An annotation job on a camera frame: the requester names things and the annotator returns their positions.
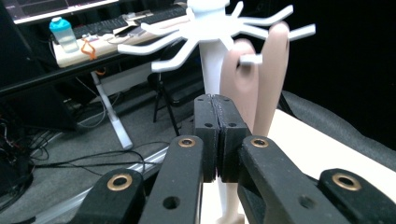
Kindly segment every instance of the desk leg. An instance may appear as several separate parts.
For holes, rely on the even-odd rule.
[[[125,131],[125,128],[123,127],[119,117],[117,117],[116,111],[114,111],[113,106],[108,100],[108,97],[105,91],[103,90],[103,86],[99,80],[99,77],[96,75],[95,72],[91,72],[91,75],[95,83],[96,89],[99,91],[99,95],[102,99],[102,102],[105,104],[108,118],[110,119],[111,124],[113,125],[114,131],[116,131],[117,137],[120,139],[122,147],[124,149],[132,148],[134,144],[129,138],[128,133]]]

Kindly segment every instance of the water bottle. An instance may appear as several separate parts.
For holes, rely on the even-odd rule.
[[[70,22],[62,19],[62,17],[56,17],[49,23],[49,29],[55,35],[64,52],[71,53],[78,50],[77,40]]]

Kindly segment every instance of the keyboard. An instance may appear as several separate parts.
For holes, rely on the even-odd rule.
[[[122,17],[118,17],[116,19],[99,21],[96,23],[75,27],[73,29],[73,33],[75,34],[76,39],[80,39],[83,35],[97,35],[99,32],[103,31],[109,31],[109,33],[112,34],[113,30],[125,26],[128,26],[128,23]]]
[[[171,20],[173,18],[177,18],[185,15],[186,15],[186,8],[178,4],[173,4],[170,7],[152,11],[151,16],[147,16],[134,21],[137,24],[141,24],[141,23],[153,24],[160,21]]]

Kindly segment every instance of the computer monitor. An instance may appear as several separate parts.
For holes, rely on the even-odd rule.
[[[119,0],[2,0],[15,24],[39,22],[57,16],[108,6]]]

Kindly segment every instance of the blue bottle cap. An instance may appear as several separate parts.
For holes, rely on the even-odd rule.
[[[67,30],[67,29],[69,29],[71,27],[72,26],[70,25],[70,22],[68,22],[67,20],[62,19],[62,17],[55,17],[49,23],[49,29],[52,32],[64,31],[64,30]]]

